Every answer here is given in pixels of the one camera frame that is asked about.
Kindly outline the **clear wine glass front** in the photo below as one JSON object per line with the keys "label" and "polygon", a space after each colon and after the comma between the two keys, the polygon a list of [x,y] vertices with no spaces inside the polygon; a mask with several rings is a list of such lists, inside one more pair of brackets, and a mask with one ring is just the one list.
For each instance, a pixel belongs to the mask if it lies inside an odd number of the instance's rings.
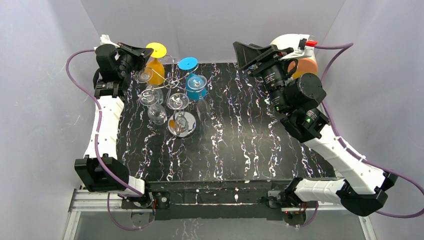
{"label": "clear wine glass front", "polygon": [[171,128],[179,137],[182,133],[187,132],[189,128],[188,120],[185,117],[184,109],[189,105],[189,98],[185,93],[174,93],[172,94],[168,101],[168,107],[174,110],[172,115],[173,124]]}

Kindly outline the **clear wine glass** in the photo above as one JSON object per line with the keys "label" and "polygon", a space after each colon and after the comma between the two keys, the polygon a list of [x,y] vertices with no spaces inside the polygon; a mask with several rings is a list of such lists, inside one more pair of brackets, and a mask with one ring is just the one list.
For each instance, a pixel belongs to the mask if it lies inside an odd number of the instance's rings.
{"label": "clear wine glass", "polygon": [[162,106],[163,95],[158,89],[147,88],[139,95],[139,102],[147,107],[149,119],[156,125],[163,125],[167,121],[165,108]]}
{"label": "clear wine glass", "polygon": [[135,70],[131,74],[132,79],[139,84],[146,84],[147,90],[153,90],[156,93],[159,92],[156,84],[153,84],[151,80],[155,80],[158,76],[157,72],[151,67],[146,67],[143,71]]}
{"label": "clear wine glass", "polygon": [[184,109],[189,105],[189,98],[185,93],[174,93],[172,94],[168,101],[168,107],[174,110],[172,115],[173,124],[171,128],[179,137],[182,133],[187,132],[189,128],[188,120],[185,117]]}

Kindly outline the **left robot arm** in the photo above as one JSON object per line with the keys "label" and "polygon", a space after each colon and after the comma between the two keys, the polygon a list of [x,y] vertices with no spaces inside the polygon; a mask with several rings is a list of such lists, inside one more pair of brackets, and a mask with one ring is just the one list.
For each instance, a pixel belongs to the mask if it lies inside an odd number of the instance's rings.
{"label": "left robot arm", "polygon": [[89,192],[115,193],[139,207],[150,207],[154,197],[148,183],[129,174],[118,160],[116,146],[131,80],[149,81],[145,71],[149,58],[162,58],[167,49],[158,42],[143,48],[105,40],[92,52],[98,64],[94,93],[76,86],[94,101],[95,116],[89,144],[83,157],[75,160],[74,169]]}

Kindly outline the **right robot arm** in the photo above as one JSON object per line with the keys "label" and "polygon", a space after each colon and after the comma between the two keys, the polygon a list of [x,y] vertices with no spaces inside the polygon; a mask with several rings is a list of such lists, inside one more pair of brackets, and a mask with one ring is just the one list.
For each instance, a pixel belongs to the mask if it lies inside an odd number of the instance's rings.
{"label": "right robot arm", "polygon": [[279,49],[234,42],[239,69],[260,77],[280,122],[289,135],[317,152],[336,170],[340,180],[294,178],[284,190],[282,201],[297,206],[310,201],[340,204],[351,213],[366,217],[380,210],[388,199],[386,191],[397,177],[353,157],[332,130],[329,118],[319,110],[326,97],[320,78],[305,73],[297,78],[299,60],[309,57],[317,43],[301,39],[298,47]]}

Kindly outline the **clear champagne flute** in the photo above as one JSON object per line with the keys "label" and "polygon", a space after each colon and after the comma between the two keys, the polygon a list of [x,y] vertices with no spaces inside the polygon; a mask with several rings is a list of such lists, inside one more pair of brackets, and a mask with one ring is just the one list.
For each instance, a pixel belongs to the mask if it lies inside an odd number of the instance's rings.
{"label": "clear champagne flute", "polygon": [[210,107],[205,100],[207,79],[203,75],[190,73],[186,81],[186,91],[189,99],[196,100],[199,120],[206,122],[210,119]]}

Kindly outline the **orange plastic goblet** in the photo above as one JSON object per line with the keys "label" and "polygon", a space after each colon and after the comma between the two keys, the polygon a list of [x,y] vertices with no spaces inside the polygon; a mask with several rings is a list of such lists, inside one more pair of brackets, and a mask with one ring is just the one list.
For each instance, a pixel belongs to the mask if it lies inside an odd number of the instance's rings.
{"label": "orange plastic goblet", "polygon": [[160,62],[160,59],[166,56],[167,49],[159,42],[151,42],[147,44],[146,48],[153,49],[150,55],[152,60],[146,65],[146,71],[151,73],[149,83],[159,86],[165,81],[165,68]]}

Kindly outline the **blue plastic wine glass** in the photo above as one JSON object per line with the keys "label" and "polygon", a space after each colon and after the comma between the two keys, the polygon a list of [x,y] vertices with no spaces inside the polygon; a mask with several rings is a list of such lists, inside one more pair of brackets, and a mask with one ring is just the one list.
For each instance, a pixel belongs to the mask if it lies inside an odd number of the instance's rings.
{"label": "blue plastic wine glass", "polygon": [[198,101],[207,94],[207,79],[203,75],[195,74],[198,67],[198,60],[195,57],[185,57],[179,63],[178,67],[183,71],[188,71],[185,82],[185,89],[190,100]]}

